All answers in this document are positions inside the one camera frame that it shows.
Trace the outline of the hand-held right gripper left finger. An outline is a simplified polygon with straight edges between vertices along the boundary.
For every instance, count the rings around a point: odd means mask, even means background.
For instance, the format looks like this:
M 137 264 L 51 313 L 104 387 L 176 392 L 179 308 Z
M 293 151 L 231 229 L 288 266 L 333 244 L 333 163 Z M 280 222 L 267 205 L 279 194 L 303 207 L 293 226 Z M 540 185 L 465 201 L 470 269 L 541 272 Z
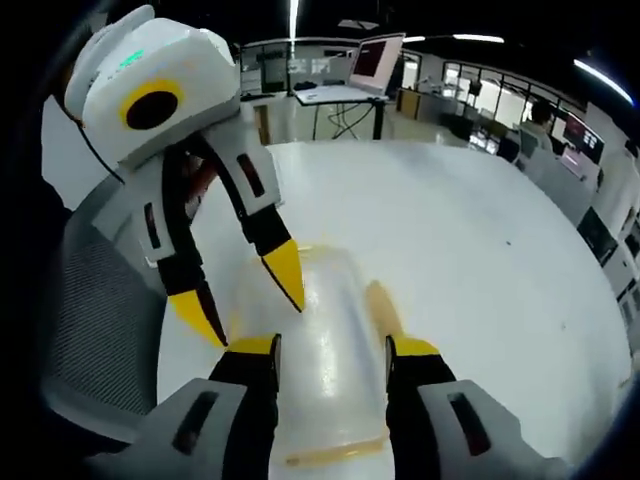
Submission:
M 207 379 L 158 404 L 134 441 L 87 459 L 92 479 L 266 479 L 278 423 L 281 337 L 232 342 Z

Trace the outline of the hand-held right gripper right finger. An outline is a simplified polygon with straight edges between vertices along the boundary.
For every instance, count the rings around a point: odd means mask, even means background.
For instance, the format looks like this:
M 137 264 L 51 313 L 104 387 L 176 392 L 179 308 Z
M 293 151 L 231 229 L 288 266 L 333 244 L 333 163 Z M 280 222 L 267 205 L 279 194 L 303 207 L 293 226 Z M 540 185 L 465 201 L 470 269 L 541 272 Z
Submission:
M 544 457 L 518 418 L 471 380 L 455 377 L 427 341 L 385 339 L 386 423 L 398 479 L 566 479 L 568 464 Z

